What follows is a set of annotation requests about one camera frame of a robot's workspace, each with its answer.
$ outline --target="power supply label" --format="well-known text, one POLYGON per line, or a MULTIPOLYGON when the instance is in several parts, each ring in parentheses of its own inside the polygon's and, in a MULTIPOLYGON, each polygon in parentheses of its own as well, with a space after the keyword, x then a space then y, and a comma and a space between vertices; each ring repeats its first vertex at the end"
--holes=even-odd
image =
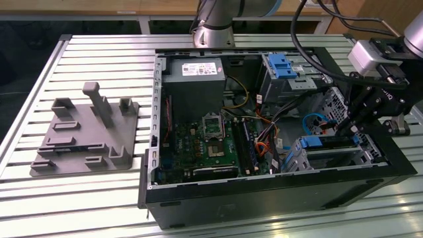
POLYGON ((215 63, 186 63, 183 64, 183 76, 218 74, 215 63))

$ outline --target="metal bracket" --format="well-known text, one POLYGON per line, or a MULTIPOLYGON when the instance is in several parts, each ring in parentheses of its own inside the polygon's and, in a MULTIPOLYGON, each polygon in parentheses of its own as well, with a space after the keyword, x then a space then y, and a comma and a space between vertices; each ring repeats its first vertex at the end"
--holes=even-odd
POLYGON ((405 121, 405 114, 399 114, 397 117, 393 117, 391 120, 386 120, 383 126, 393 136, 410 135, 410 127, 405 121))

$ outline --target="white label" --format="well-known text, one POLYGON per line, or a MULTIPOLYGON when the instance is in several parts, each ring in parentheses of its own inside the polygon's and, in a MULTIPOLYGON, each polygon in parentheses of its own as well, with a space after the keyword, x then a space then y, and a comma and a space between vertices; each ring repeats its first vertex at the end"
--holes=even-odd
POLYGON ((261 94, 258 94, 258 104, 262 104, 263 100, 263 96, 261 94))
POLYGON ((278 161, 275 159, 273 159, 273 165, 274 165, 275 168, 279 168, 279 163, 278 163, 278 161))
POLYGON ((302 67, 302 66, 293 67, 293 70, 294 70, 294 71, 305 71, 305 69, 303 69, 303 67, 302 67))
POLYGON ((136 14, 135 11, 118 11, 118 14, 136 14))
POLYGON ((183 64, 183 76, 218 74, 215 63, 186 63, 183 64))
POLYGON ((281 148, 281 149, 283 148, 283 143, 281 138, 278 138, 277 148, 281 148))

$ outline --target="blue plastic latch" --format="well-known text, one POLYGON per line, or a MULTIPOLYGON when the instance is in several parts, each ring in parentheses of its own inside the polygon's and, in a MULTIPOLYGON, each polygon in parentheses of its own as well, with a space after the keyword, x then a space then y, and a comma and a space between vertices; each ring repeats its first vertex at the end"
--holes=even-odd
POLYGON ((354 141, 355 145, 358 145, 358 144, 359 144, 359 137, 358 137, 358 135, 354 135, 354 137, 353 137, 353 141, 354 141))
POLYGON ((310 147, 323 146, 321 138, 318 136, 306 136, 303 137, 303 140, 306 141, 310 147))
POLYGON ((277 78, 297 78, 297 72, 291 68, 291 63, 285 54, 270 54, 270 64, 275 71, 277 78))
POLYGON ((307 148, 309 145, 307 145, 307 142, 303 139, 299 140, 299 143, 302 144, 303 148, 307 148))

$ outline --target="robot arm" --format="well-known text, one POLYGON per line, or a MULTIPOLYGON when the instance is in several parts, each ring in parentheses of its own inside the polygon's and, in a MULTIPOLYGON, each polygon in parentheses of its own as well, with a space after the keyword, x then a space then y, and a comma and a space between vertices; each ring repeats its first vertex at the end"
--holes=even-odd
POLYGON ((233 19, 273 15, 282 0, 202 0, 199 26, 195 28, 197 48, 234 47, 233 19))
POLYGON ((357 87, 349 85, 345 96, 349 102, 349 116, 339 124, 339 134, 381 133, 371 124, 381 117, 393 117, 383 123, 383 130, 391 135, 409 135, 410 128, 405 115, 423 100, 423 11, 409 25, 405 36, 395 39, 373 38, 361 40, 349 54, 357 78, 393 84, 406 84, 403 90, 383 87, 357 87))

